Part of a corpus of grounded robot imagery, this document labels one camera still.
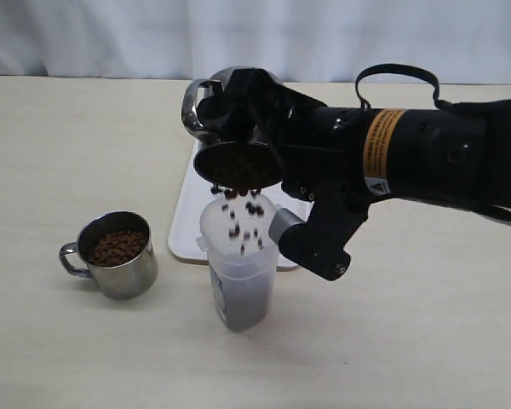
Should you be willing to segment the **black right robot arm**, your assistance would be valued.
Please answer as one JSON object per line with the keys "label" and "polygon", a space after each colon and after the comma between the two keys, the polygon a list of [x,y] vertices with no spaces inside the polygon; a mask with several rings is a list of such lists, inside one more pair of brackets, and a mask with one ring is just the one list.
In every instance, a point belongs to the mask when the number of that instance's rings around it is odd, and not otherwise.
{"label": "black right robot arm", "polygon": [[280,183],[312,204],[286,211],[269,234],[280,253],[329,281],[347,270],[345,244],[371,205],[403,199],[465,210],[511,226],[511,100],[431,109],[329,107],[259,68],[208,79],[209,96],[184,106],[208,144],[197,172],[237,192]]}

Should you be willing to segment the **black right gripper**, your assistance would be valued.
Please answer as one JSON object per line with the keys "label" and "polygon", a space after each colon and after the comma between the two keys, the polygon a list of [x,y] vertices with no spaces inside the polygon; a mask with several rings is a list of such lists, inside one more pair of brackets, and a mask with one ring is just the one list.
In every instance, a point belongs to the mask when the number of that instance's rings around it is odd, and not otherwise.
{"label": "black right gripper", "polygon": [[362,115],[328,107],[256,70],[246,87],[254,123],[225,96],[233,72],[222,69],[210,77],[197,105],[198,120],[213,143],[265,140],[280,170],[282,190],[312,205],[307,220],[283,234],[280,253],[323,279],[341,278],[351,262],[344,247],[367,220],[370,207],[356,180]]}

